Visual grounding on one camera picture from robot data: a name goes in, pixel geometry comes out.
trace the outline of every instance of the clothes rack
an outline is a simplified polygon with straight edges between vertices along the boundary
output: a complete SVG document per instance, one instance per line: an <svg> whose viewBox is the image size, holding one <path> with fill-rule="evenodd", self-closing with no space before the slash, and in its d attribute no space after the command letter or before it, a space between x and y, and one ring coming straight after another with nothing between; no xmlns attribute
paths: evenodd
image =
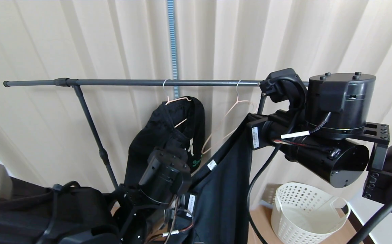
<svg viewBox="0 0 392 244"><path fill-rule="evenodd" d="M101 143L100 136L98 135L94 121L92 120L91 113L89 112L88 105L83 96L81 85L130 85L130 86L236 86L239 80L183 80L183 79L69 79L69 78L58 78L54 80L30 80L30 81L4 81L5 87L11 86L37 86L37 85L57 85L63 87L72 87L79 99L80 105L82 106L83 113L86 116L86 120L89 123L95 142L97 143L100 158L102 159L109 177L113 183L114 188L118 188L116 177L114 176L113 170L110 166L110 161L107 155L106 149ZM259 86L257 80L241 80L239 86ZM305 86L308 86L309 82L303 82ZM258 114L262 113L264 109L266 96L262 93L261 99L258 106Z"/></svg>

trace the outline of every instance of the laundry basket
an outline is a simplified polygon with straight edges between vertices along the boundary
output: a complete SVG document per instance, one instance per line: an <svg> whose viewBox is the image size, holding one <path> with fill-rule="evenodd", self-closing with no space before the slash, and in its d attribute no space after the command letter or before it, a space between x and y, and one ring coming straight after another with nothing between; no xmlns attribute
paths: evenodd
<svg viewBox="0 0 392 244"><path fill-rule="evenodd" d="M340 216L334 203L347 204L348 213ZM317 244L340 229L350 212L345 199L291 182L276 190L271 226L284 244Z"/></svg>

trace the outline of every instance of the blue tape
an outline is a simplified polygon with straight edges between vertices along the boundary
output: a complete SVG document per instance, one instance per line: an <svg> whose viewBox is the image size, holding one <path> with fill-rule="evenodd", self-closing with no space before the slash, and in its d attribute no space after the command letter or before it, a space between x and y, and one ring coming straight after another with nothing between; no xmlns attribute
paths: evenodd
<svg viewBox="0 0 392 244"><path fill-rule="evenodd" d="M178 79L178 60L176 55L176 39L175 39L175 2L168 0L168 18L169 18L169 34L170 34L170 54L172 56L172 76ZM179 98L179 88L177 85L173 87L173 96Z"/></svg>

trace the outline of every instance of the dark clothing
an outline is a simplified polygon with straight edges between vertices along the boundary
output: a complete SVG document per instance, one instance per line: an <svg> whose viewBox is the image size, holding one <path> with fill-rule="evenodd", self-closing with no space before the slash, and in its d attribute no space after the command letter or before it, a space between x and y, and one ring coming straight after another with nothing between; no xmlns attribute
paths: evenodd
<svg viewBox="0 0 392 244"><path fill-rule="evenodd" d="M252 162L251 139L246 133L247 122L248 116L193 176L190 193L196 195L193 211L195 226L187 233L171 236L171 244L247 243L246 196ZM190 218L181 215L174 229L189 224Z"/></svg>
<svg viewBox="0 0 392 244"><path fill-rule="evenodd" d="M189 149L193 139L193 155L188 154L187 165L194 172L200 165L202 145L205 140L205 110L202 103L187 96L186 99L163 102L153 111L148 123L134 138L128 149L126 185L136 186L148 167L148 156L154 147L176 147Z"/></svg>

